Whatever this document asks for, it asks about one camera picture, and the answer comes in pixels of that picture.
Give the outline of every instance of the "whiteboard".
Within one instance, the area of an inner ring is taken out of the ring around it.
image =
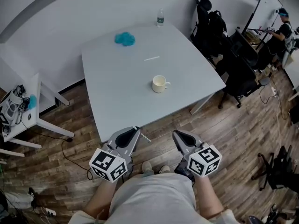
[[[282,4],[279,0],[260,0],[248,29],[266,30],[267,27],[271,27],[278,17],[275,11],[280,8]]]

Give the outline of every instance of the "white shoe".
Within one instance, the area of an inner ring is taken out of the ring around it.
[[[142,164],[142,173],[144,174],[144,173],[147,173],[149,171],[152,171],[151,163],[149,161],[143,162],[143,164]]]
[[[161,169],[160,169],[160,171],[159,171],[160,174],[163,174],[163,173],[169,173],[169,172],[170,172],[170,167],[167,166],[167,165],[161,167]]]

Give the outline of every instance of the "water bottle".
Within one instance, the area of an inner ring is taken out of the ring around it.
[[[159,12],[158,12],[158,19],[157,19],[157,26],[163,26],[164,24],[164,12],[163,9],[160,8]]]

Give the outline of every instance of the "mug handle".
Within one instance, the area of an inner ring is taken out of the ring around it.
[[[165,84],[171,85],[170,82],[166,82]],[[165,86],[165,89],[167,89],[169,86]]]

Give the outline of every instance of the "white mug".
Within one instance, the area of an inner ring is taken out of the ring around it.
[[[153,90],[156,93],[161,93],[165,89],[168,88],[166,84],[170,85],[170,82],[166,82],[166,78],[164,76],[155,76],[153,78]]]

